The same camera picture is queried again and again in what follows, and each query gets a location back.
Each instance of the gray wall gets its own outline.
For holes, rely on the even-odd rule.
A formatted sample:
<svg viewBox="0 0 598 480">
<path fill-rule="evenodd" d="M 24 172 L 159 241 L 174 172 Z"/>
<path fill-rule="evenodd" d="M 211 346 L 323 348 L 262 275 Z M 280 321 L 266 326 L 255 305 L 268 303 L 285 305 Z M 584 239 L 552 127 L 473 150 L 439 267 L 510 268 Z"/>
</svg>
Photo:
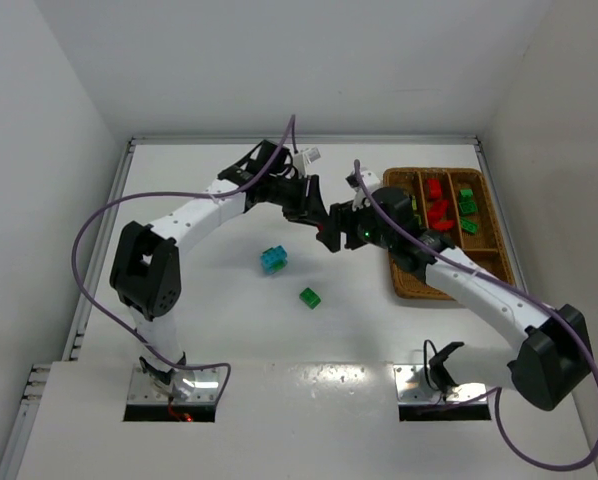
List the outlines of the gray wall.
<svg viewBox="0 0 598 480">
<path fill-rule="evenodd" d="M 72 239 L 120 152 L 32 0 L 0 1 L 0 458 L 30 366 L 60 358 Z"/>
<path fill-rule="evenodd" d="M 530 289 L 588 320 L 598 362 L 598 0 L 560 0 L 486 137 Z M 593 382 L 577 389 L 589 439 Z"/>
<path fill-rule="evenodd" d="M 475 133 L 550 0 L 36 0 L 86 91 L 137 132 Z"/>
</svg>

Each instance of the green block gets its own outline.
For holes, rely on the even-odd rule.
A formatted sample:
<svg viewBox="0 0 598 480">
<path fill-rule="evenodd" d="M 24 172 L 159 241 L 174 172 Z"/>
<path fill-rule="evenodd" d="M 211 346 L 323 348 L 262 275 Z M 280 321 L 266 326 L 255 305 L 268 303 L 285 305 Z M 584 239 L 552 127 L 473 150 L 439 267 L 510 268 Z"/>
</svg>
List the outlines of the green block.
<svg viewBox="0 0 598 480">
<path fill-rule="evenodd" d="M 472 198 L 472 188 L 464 188 L 459 190 L 459 197 L 462 202 L 467 202 Z"/>
<path fill-rule="evenodd" d="M 317 295 L 309 288 L 306 288 L 303 292 L 301 292 L 299 294 L 299 298 L 301 298 L 301 300 L 303 300 L 303 303 L 308 305 L 310 309 L 314 309 L 317 305 L 321 303 L 319 295 Z"/>
<path fill-rule="evenodd" d="M 460 218 L 459 219 L 459 223 L 461 224 L 461 229 L 465 232 L 471 233 L 471 234 L 475 234 L 477 233 L 477 230 L 479 230 L 479 225 L 477 225 L 474 222 L 471 222 L 470 220 L 468 220 L 467 218 Z"/>
<path fill-rule="evenodd" d="M 461 215 L 471 215 L 473 213 L 477 213 L 477 204 L 472 200 L 467 202 L 460 202 L 459 205 L 459 214 Z"/>
</svg>

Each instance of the black and white robotic arm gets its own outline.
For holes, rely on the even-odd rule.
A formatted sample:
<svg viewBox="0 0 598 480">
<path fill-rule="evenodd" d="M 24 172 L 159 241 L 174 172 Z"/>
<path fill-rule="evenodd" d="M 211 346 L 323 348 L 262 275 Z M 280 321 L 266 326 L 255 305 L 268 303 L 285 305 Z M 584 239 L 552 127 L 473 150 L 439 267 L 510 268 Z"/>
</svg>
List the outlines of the black and white robotic arm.
<svg viewBox="0 0 598 480">
<path fill-rule="evenodd" d="M 459 341 L 441 349 L 430 360 L 430 376 L 442 392 L 459 384 L 479 382 L 516 389 L 532 405 L 552 410 L 590 373 L 574 341 L 559 324 L 504 288 L 438 261 L 402 238 L 369 205 L 354 175 L 346 178 L 355 191 L 354 199 L 333 204 L 327 211 L 319 177 L 305 175 L 314 152 L 292 157 L 287 149 L 281 149 L 266 174 L 252 187 L 230 197 L 214 197 L 248 184 L 275 148 L 263 141 L 222 171 L 206 190 L 211 198 L 193 199 L 148 225 L 131 222 L 124 227 L 110 283 L 130 308 L 138 333 L 164 357 L 186 363 L 173 313 L 181 294 L 180 258 L 215 228 L 266 202 L 279 205 L 288 221 L 316 227 L 316 239 L 331 252 L 341 249 L 342 235 L 346 249 L 372 244 L 387 250 L 399 268 L 455 298 L 506 340 L 506 349 L 477 348 Z M 420 227 L 411 197 L 403 190 L 382 187 L 370 171 L 362 175 L 374 200 L 403 229 L 443 256 L 487 273 L 444 234 Z M 590 347 L 583 315 L 570 305 L 558 312 Z M 174 383 L 175 369 L 147 350 L 140 361 L 165 388 Z"/>
</svg>

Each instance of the table surface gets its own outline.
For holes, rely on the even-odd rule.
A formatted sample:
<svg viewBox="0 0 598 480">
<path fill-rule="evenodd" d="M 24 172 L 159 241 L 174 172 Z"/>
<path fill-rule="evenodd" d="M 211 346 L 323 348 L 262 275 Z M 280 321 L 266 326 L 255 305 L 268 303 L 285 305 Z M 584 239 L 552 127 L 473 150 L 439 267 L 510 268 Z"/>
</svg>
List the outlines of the table surface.
<svg viewBox="0 0 598 480">
<path fill-rule="evenodd" d="M 321 144 L 311 166 L 326 205 L 346 201 L 352 161 L 381 175 L 394 166 L 479 169 L 473 145 Z M 249 145 L 139 145 L 123 189 L 201 191 Z M 96 297 L 131 323 L 108 285 L 119 231 L 184 202 L 122 204 Z M 455 302 L 403 300 L 385 252 L 371 246 L 331 254 L 311 227 L 260 205 L 223 225 L 182 259 L 177 305 L 190 363 L 232 362 L 233 377 L 214 424 L 123 423 L 136 342 L 90 313 L 78 362 L 52 368 L 20 479 L 64 478 L 597 478 L 593 467 L 563 474 L 518 460 L 494 422 L 400 423 L 392 363 L 421 361 L 421 345 L 453 340 L 504 346 Z M 288 266 L 267 277 L 259 256 L 283 245 Z M 322 298 L 315 310 L 299 293 Z M 568 463 L 587 444 L 571 397 L 550 413 L 516 393 L 504 421 L 522 450 Z"/>
</svg>

